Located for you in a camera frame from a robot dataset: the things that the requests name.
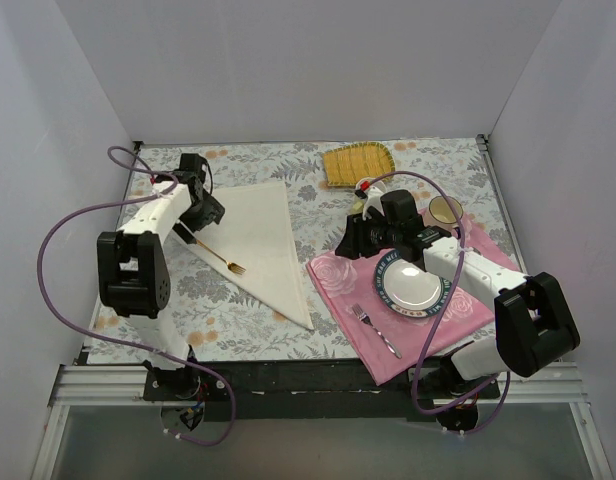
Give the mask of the white cloth napkin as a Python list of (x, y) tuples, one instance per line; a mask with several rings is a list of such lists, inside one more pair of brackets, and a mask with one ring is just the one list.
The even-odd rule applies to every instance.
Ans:
[(286, 185), (276, 181), (221, 188), (215, 191), (215, 197), (225, 207), (225, 215), (218, 225), (205, 227), (196, 237), (246, 272), (230, 272), (197, 244), (186, 248), (261, 303), (311, 330)]

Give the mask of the gold fork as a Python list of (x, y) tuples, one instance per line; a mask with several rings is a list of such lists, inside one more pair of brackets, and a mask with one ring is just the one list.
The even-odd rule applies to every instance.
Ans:
[(201, 247), (202, 249), (204, 249), (205, 251), (207, 251), (208, 253), (210, 253), (211, 255), (213, 255), (215, 258), (217, 258), (218, 260), (220, 260), (222, 263), (225, 264), (226, 268), (236, 274), (236, 275), (243, 275), (246, 272), (246, 269), (244, 267), (242, 267), (241, 265), (228, 261), (226, 260), (224, 257), (222, 257), (221, 255), (219, 255), (217, 252), (215, 252), (214, 250), (212, 250), (210, 247), (208, 247), (207, 245), (205, 245), (203, 242), (201, 242), (200, 240), (196, 240), (196, 244)]

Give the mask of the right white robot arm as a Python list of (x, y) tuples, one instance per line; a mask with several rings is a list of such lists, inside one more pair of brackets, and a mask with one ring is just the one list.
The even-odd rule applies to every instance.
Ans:
[(510, 270), (463, 246), (462, 234), (427, 226), (412, 196), (395, 190), (380, 196), (369, 214), (351, 214), (335, 253), (350, 260), (393, 249), (402, 260), (462, 289), (488, 307), (495, 335), (445, 355), (432, 378), (452, 397), (463, 397), (477, 379), (502, 372), (528, 378), (581, 342), (558, 280), (541, 272)]

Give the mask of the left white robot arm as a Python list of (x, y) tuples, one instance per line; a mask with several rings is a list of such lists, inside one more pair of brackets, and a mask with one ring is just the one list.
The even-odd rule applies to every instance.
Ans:
[(182, 154), (177, 169), (155, 177), (157, 198), (119, 230), (103, 232), (97, 239), (102, 303), (126, 319), (141, 343), (152, 349), (143, 365), (155, 385), (181, 400), (200, 394), (201, 377), (193, 368), (163, 356), (195, 361), (192, 347), (162, 313), (171, 295), (163, 244), (174, 233), (193, 245), (198, 231), (221, 221), (225, 208), (204, 187), (211, 178), (204, 157)]

